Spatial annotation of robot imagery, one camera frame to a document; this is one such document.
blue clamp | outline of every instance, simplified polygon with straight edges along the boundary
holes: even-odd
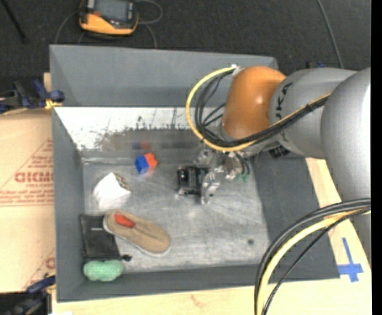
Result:
[[[62,103],[64,93],[60,90],[47,92],[45,86],[38,80],[33,81],[33,92],[25,90],[19,81],[13,83],[12,89],[0,93],[0,114],[19,108],[44,108],[47,100]]]

yellow cable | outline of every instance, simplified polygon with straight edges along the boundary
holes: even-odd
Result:
[[[354,213],[359,212],[359,210],[354,210],[348,213],[338,213],[335,215],[332,215],[330,218],[321,220],[320,222],[317,222],[316,224],[313,224],[309,226],[308,228],[305,228],[301,230],[299,233],[294,235],[289,241],[287,241],[281,248],[276,252],[276,254],[271,258],[270,263],[268,264],[267,268],[265,269],[264,274],[261,276],[261,283],[260,283],[260,288],[259,292],[257,295],[258,298],[258,305],[261,305],[261,311],[265,306],[265,303],[268,299],[268,297],[265,297],[265,292],[266,292],[266,287],[268,284],[268,281],[270,280],[271,274],[273,273],[274,269],[276,268],[277,264],[279,261],[282,259],[282,257],[299,241],[301,241],[303,238],[307,237],[311,233],[321,230],[322,228],[326,228],[333,223],[339,221],[343,217],[346,217],[347,215],[352,215]]]
[[[188,98],[186,99],[186,104],[185,104],[185,115],[186,115],[186,120],[189,124],[189,126],[191,127],[191,130],[194,132],[194,134],[202,141],[204,142],[206,145],[208,145],[209,147],[211,147],[212,149],[214,150],[219,150],[221,152],[235,152],[237,150],[241,150],[242,148],[246,148],[248,146],[251,146],[252,144],[255,143],[255,140],[254,141],[251,141],[251,142],[247,142],[245,144],[241,144],[241,145],[238,145],[238,146],[234,146],[234,147],[220,147],[220,146],[217,146],[216,144],[212,144],[211,142],[207,141],[204,136],[196,129],[196,127],[194,126],[194,123],[192,122],[192,119],[191,119],[191,115],[190,115],[190,106],[191,106],[191,101],[192,101],[192,98],[194,96],[194,94],[197,92],[197,90],[206,82],[208,81],[209,79],[211,78],[214,78],[216,77],[217,75],[220,75],[220,74],[223,74],[224,72],[229,72],[231,70],[235,70],[236,67],[229,67],[229,68],[223,68],[223,69],[219,69],[219,70],[216,70],[212,73],[210,73],[209,75],[205,76],[203,79],[201,79],[193,88],[192,90],[190,91],[190,94],[188,95]]]
[[[191,130],[194,132],[194,134],[202,141],[204,142],[206,145],[208,145],[208,147],[211,147],[212,149],[214,150],[218,150],[220,152],[236,152],[238,150],[243,150],[244,148],[247,148],[249,146],[251,146],[252,144],[255,144],[257,142],[257,140],[252,140],[252,141],[249,141],[249,142],[246,142],[246,143],[243,143],[243,144],[239,144],[237,146],[233,146],[233,147],[222,147],[222,146],[219,146],[219,145],[216,145],[216,144],[213,144],[212,142],[210,141],[207,141],[205,139],[205,137],[197,130],[197,128],[195,127],[194,123],[192,122],[192,119],[191,119],[191,114],[190,114],[190,107],[191,107],[191,101],[194,97],[194,95],[196,94],[197,90],[208,80],[210,80],[211,78],[214,78],[216,77],[217,75],[220,75],[220,74],[223,74],[224,72],[229,72],[231,70],[235,70],[236,67],[229,67],[229,68],[222,68],[222,69],[219,69],[219,70],[216,70],[210,74],[208,74],[207,76],[203,77],[203,79],[201,79],[190,91],[190,94],[188,95],[188,98],[186,99],[186,104],[185,104],[185,115],[186,115],[186,120],[191,128]],[[307,104],[307,106],[311,105],[312,103],[314,102],[317,102],[323,98],[326,98],[328,97],[332,92],[328,93],[328,94],[325,94],[324,96],[321,96],[315,100],[313,100],[312,102],[309,102]],[[279,124],[281,124],[281,122],[285,121],[288,117],[292,116],[293,114],[295,114],[297,111],[299,110],[296,110],[292,113],[290,113],[289,115],[283,117],[281,120],[277,121],[275,124],[273,124],[272,126],[270,126],[270,128],[273,128],[275,126],[278,126]]]

orange and black device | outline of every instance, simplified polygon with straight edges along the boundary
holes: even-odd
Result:
[[[138,12],[131,0],[82,0],[79,23],[83,30],[111,37],[129,35],[138,24]]]

cardboard sheet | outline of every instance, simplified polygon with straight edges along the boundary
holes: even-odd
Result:
[[[0,293],[55,271],[51,113],[0,116]]]

slipper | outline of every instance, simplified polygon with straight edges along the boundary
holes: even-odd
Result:
[[[102,225],[105,231],[123,238],[147,255],[161,257],[170,250],[171,238],[164,229],[126,211],[106,212]]]

